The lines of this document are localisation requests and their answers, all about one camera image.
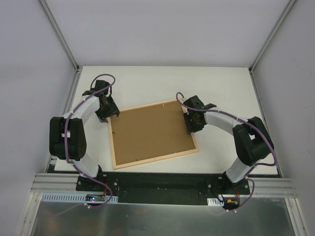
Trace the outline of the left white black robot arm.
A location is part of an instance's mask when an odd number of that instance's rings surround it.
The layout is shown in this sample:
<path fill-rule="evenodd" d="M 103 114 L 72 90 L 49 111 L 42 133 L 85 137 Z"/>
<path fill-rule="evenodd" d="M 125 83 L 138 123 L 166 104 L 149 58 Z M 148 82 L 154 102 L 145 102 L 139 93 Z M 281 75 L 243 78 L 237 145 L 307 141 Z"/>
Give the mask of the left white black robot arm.
<path fill-rule="evenodd" d="M 100 166 L 87 153 L 87 140 L 84 126 L 92 115 L 100 122 L 108 122 L 120 111 L 112 98 L 113 83 L 95 80 L 95 84 L 82 94 L 74 108 L 61 117 L 52 117 L 49 124 L 49 152 L 52 156 L 66 161 L 81 176 L 88 178 L 87 186 L 99 191 L 104 179 L 98 175 Z"/>

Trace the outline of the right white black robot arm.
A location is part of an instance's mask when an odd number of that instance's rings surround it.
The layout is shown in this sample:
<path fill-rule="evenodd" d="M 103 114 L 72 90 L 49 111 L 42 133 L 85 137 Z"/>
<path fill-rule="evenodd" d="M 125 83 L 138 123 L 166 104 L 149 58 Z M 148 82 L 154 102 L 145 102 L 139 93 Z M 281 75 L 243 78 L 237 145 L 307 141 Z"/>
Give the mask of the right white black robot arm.
<path fill-rule="evenodd" d="M 205 105 L 196 95 L 183 102 L 182 106 L 186 108 L 184 120 L 189 134 L 210 125 L 233 136 L 237 157 L 222 174 L 220 189 L 225 193 L 233 194 L 261 160 L 269 154 L 275 156 L 274 144 L 260 118 L 237 117 L 212 103 Z"/>

